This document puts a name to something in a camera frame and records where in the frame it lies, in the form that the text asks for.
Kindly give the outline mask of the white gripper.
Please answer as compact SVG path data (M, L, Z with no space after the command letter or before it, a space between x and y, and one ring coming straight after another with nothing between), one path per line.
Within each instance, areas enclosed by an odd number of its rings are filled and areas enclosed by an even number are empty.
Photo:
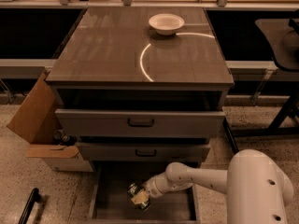
M158 190L156 185L156 179L154 177L150 178L148 181L142 184L145 190L140 190L136 195L131 198L133 204L138 205L146 203L150 198L159 198L163 194Z

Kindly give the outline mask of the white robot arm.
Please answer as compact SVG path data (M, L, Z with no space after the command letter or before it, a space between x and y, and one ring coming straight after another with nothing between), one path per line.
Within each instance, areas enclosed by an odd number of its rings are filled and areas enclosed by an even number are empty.
M192 185L226 196L227 224L287 224L285 207L293 199L292 182L271 158L254 149L236 153L226 170L172 162L144 184L130 185L127 193L135 206L146 210L151 198Z

